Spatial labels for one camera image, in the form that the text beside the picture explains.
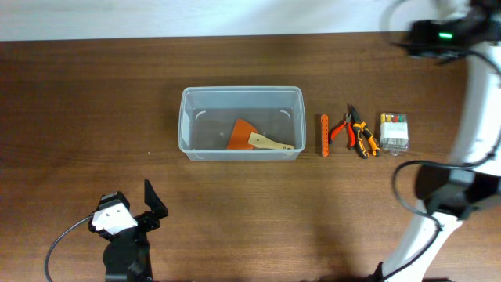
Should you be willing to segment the orange scraper wooden handle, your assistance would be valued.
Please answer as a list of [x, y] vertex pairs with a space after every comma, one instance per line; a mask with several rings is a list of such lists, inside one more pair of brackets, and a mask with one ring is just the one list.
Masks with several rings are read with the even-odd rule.
[[249, 122], [237, 119], [230, 136], [227, 150], [293, 150], [289, 144], [277, 143], [261, 134]]

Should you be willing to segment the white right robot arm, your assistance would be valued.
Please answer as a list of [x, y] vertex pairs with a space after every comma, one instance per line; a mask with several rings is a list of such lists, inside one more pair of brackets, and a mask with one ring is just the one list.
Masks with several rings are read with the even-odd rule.
[[[424, 281], [442, 245], [475, 212], [500, 204], [500, 3], [439, 1], [438, 18], [413, 22], [397, 46], [442, 64], [468, 62], [467, 92], [450, 161], [407, 161], [391, 188], [413, 219], [399, 246], [369, 281]], [[419, 166], [415, 205], [397, 188], [402, 169]]]

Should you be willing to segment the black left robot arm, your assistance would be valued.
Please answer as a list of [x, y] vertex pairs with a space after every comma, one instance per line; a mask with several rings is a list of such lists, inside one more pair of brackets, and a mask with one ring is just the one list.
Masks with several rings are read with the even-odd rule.
[[101, 197], [88, 229], [109, 241], [103, 252], [106, 282], [149, 282], [153, 280], [147, 234], [160, 228], [168, 209], [144, 180], [144, 203], [150, 208], [140, 215], [130, 212], [126, 196], [117, 191]]

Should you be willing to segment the clear plastic container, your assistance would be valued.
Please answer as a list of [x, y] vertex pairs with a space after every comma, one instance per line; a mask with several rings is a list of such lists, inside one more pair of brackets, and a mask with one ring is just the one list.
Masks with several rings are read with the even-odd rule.
[[178, 146], [192, 161], [294, 161], [306, 145], [295, 86], [205, 86], [182, 93]]

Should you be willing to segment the orange black long-nose pliers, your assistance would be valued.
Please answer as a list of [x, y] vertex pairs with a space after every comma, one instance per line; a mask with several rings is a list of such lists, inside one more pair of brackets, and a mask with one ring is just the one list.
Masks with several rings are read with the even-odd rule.
[[[368, 159], [369, 154], [372, 154], [374, 157], [379, 157], [381, 154], [379, 143], [367, 127], [367, 123], [360, 118], [358, 111], [353, 105], [350, 106], [350, 109], [351, 119], [353, 120], [352, 128], [355, 134], [355, 150], [362, 159]], [[362, 138], [365, 138], [369, 142], [370, 151], [366, 149]]]

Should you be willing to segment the clear screwdriver bit case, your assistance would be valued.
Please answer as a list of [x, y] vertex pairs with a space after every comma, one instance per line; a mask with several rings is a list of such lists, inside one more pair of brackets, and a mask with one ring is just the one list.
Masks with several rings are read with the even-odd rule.
[[406, 114], [382, 113], [380, 115], [380, 145], [382, 150], [394, 156], [409, 150]]

